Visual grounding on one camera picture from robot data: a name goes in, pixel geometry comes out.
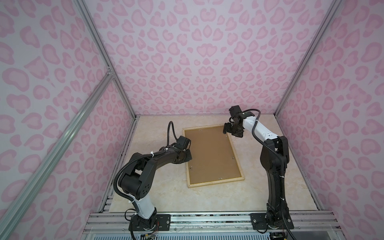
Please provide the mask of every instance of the metal extrusion bar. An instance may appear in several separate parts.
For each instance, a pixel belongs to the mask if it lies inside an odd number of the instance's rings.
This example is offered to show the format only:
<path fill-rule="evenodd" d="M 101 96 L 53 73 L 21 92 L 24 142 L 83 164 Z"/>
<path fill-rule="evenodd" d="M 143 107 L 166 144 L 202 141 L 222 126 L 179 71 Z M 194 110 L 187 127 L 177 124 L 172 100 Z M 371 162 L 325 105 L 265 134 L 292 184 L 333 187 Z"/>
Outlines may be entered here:
<path fill-rule="evenodd" d="M 284 132 L 283 128 L 281 127 L 279 121 L 277 121 L 277 124 L 279 125 L 283 135 L 286 136 L 286 133 Z M 301 164 L 300 161 L 297 160 L 297 159 L 299 159 L 299 157 L 296 155 L 295 151 L 292 151 L 292 147 L 291 147 L 290 141 L 288 141 L 288 145 L 289 145 L 290 153 L 292 153 L 292 155 L 293 155 L 293 158 L 294 158 L 294 160 L 296 162 L 296 165 L 299 168 L 299 170 L 301 172 L 301 175 L 303 176 L 304 182 L 307 185 L 308 190 L 310 191 L 310 194 L 311 194 L 311 196 L 313 198 L 314 203 L 316 204 L 317 209 L 325 210 L 323 204 L 321 203 L 319 197 L 317 196 L 317 194 L 316 194 L 316 192 L 315 192 L 315 190 L 314 190 L 314 188 L 312 186 L 311 181 L 309 180 L 309 178 L 307 176 L 307 173 L 304 171 L 303 165 Z"/>
<path fill-rule="evenodd" d="M 333 0 L 333 2 L 331 3 L 331 6 L 329 7 L 327 13 L 325 14 L 323 21 L 321 22 L 318 30 L 316 31 L 316 34 L 314 35 L 313 40 L 303 57 L 303 60 L 299 64 L 299 67 L 297 68 L 295 74 L 293 75 L 290 84 L 288 85 L 286 91 L 283 94 L 283 97 L 281 98 L 279 105 L 276 108 L 275 116 L 278 116 L 281 113 L 285 103 L 288 100 L 288 97 L 293 91 L 293 88 L 295 87 L 296 83 L 299 81 L 302 72 L 308 65 L 311 57 L 314 55 L 317 47 L 319 46 L 328 28 L 331 26 L 333 19 L 336 17 L 336 14 L 338 13 L 338 10 L 341 9 L 343 1 L 344 0 Z"/>
<path fill-rule="evenodd" d="M 85 240 L 132 240 L 129 233 L 121 234 L 89 234 Z M 156 240 L 271 240 L 269 233 L 261 234 L 258 232 L 235 232 L 235 233 L 156 233 Z"/>
<path fill-rule="evenodd" d="M 105 190 L 105 192 L 103 194 L 103 198 L 101 199 L 100 206 L 98 207 L 97 212 L 102 212 L 103 209 L 104 209 L 104 206 L 108 203 L 108 197 L 109 197 L 109 194 L 110 194 L 110 188 L 112 188 L 113 178 L 115 177 L 116 173 L 120 169 L 121 164 L 124 162 L 125 156 L 126 156 L 127 151 L 128 151 L 128 146 L 131 143 L 131 140 L 132 140 L 132 137 L 133 137 L 133 132 L 134 132 L 134 129 L 136 127 L 136 124 L 137 124 L 137 121 L 134 120 L 134 121 L 132 121 L 132 123 L 131 123 L 131 125 L 129 127 L 129 131 L 128 131 L 127 136 L 126 136 L 126 138 L 124 140 L 124 143 L 123 143 L 123 145 L 121 147 L 120 157 L 117 159 L 117 161 L 115 163 L 115 166 L 113 168 L 111 177 L 110 177 L 110 179 L 108 181 L 107 188 L 106 188 L 106 190 Z"/>
<path fill-rule="evenodd" d="M 110 209 L 111 204 L 112 204 L 112 201 L 113 201 L 113 196 L 108 196 L 107 200 L 105 201 L 105 204 L 100 206 L 100 208 L 102 208 L 102 209 L 100 210 L 99 213 L 107 213 L 108 214 L 109 213 L 109 209 Z"/>
<path fill-rule="evenodd" d="M 265 212 L 170 212 L 170 230 L 164 233 L 255 232 L 250 213 Z M 290 211 L 293 232 L 341 231 L 331 211 Z M 129 222 L 124 213 L 90 214 L 83 234 L 124 233 Z"/>
<path fill-rule="evenodd" d="M 42 164 L 31 176 L 21 193 L 12 202 L 5 215 L 3 216 L 2 221 L 0 222 L 0 240 L 7 240 L 10 237 L 19 221 L 22 219 L 25 212 L 28 210 L 29 206 L 39 193 L 40 189 L 51 175 L 57 163 L 68 149 L 72 140 L 81 129 L 83 123 L 88 118 L 94 106 L 103 95 L 105 89 L 111 82 L 111 79 L 111 75 L 104 76 L 101 82 L 97 85 L 96 89 L 92 92 L 90 97 L 80 108 L 77 115 L 70 122 L 67 129 L 57 141 L 55 146 L 45 157 Z"/>
<path fill-rule="evenodd" d="M 129 110 L 129 113 L 130 113 L 131 117 L 133 119 L 135 119 L 136 118 L 135 112 L 134 112 L 134 110 L 133 110 L 133 108 L 131 106 L 131 103 L 129 102 L 127 94 L 124 91 L 124 88 L 123 88 L 123 86 L 122 86 L 118 76 L 116 75 L 116 71 L 115 71 L 115 69 L 113 67 L 112 61 L 109 58 L 109 55 L 108 55 L 108 53 L 106 51 L 106 48 L 105 48 L 105 46 L 104 46 L 104 44 L 102 42 L 101 36 L 99 35 L 99 33 L 98 33 L 98 31 L 97 31 L 97 29 L 95 27 L 95 24 L 94 24 L 94 22 L 92 20 L 91 14 L 89 13 L 87 5 L 85 4 L 84 0 L 73 0 L 73 2 L 77 6 L 77 8 L 79 10 L 79 14 L 81 15 L 82 19 L 84 20 L 85 25 L 87 26 L 87 28 L 89 30 L 89 33 L 91 34 L 92 39 L 95 42 L 96 47 L 99 50 L 100 55 L 101 55 L 104 63 L 106 64 L 107 68 L 109 69 L 109 71 L 113 75 L 113 77 L 114 77 L 113 80 L 114 80 L 114 82 L 116 84 L 116 87 L 119 90 L 119 94 L 122 97 L 123 102 L 124 102 L 126 108 Z"/>

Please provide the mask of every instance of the enclosure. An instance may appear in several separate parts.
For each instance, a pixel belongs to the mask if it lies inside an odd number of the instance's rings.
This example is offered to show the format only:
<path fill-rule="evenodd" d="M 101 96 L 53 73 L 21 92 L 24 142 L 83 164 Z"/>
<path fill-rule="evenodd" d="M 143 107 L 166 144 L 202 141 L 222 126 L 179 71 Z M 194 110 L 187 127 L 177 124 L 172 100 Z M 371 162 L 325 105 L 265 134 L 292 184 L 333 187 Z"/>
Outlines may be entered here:
<path fill-rule="evenodd" d="M 382 239 L 384 1 L 0 4 L 0 239 L 130 239 L 117 171 L 165 146 L 169 121 L 180 136 L 235 105 L 288 138 L 297 239 Z M 249 217 L 268 200 L 262 145 L 230 139 L 243 181 L 188 188 L 184 163 L 157 170 L 163 239 L 270 239 Z"/>

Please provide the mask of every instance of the mounting plate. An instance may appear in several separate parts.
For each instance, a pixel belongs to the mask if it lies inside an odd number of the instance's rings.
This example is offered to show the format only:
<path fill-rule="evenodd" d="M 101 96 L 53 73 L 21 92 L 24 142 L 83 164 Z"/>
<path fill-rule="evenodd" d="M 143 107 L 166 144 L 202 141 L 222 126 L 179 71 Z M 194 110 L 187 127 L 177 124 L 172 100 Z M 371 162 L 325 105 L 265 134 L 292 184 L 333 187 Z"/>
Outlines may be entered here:
<path fill-rule="evenodd" d="M 137 215 L 133 215 L 131 217 L 130 227 L 132 227 L 133 231 L 147 231 L 136 216 Z M 159 222 L 158 231 L 169 231 L 170 214 L 156 214 L 155 222 Z"/>
<path fill-rule="evenodd" d="M 170 214 L 157 214 L 156 221 L 159 222 L 159 231 L 169 231 Z"/>
<path fill-rule="evenodd" d="M 250 217 L 251 217 L 251 223 L 252 223 L 253 230 L 265 230 L 267 228 L 267 224 L 265 221 L 265 213 L 250 214 Z M 293 226 L 292 220 L 291 220 L 291 222 L 289 222 L 288 220 L 286 222 L 287 222 L 287 226 L 289 229 L 295 228 Z"/>

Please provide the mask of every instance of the white arm segment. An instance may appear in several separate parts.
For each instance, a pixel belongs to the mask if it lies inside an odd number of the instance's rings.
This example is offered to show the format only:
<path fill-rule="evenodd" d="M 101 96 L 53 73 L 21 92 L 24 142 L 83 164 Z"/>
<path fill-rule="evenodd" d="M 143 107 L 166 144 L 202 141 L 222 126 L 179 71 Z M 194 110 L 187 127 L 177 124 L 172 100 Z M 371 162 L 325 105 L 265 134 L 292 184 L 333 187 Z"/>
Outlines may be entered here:
<path fill-rule="evenodd" d="M 246 130 L 252 132 L 252 128 L 255 124 L 256 117 L 251 116 L 247 117 L 243 120 L 243 128 Z M 267 139 L 275 139 L 278 136 L 271 132 L 268 128 L 266 128 L 260 121 L 257 123 L 255 128 L 255 135 L 260 138 L 261 141 L 265 141 Z"/>

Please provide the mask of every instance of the pink leopard print wall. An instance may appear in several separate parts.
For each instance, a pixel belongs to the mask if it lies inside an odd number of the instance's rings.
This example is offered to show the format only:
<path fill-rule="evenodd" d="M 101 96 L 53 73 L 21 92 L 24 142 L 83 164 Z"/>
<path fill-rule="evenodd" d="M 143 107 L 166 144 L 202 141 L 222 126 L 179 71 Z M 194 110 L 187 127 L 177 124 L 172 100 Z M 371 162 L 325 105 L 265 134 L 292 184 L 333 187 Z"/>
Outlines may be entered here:
<path fill-rule="evenodd" d="M 71 0 L 0 3 L 0 217 L 106 73 Z"/>
<path fill-rule="evenodd" d="M 10 240 L 78 239 L 100 204 L 130 124 L 110 83 Z"/>
<path fill-rule="evenodd" d="M 347 0 L 278 117 L 349 240 L 384 235 L 383 12 Z"/>
<path fill-rule="evenodd" d="M 86 0 L 137 114 L 273 113 L 331 0 Z"/>

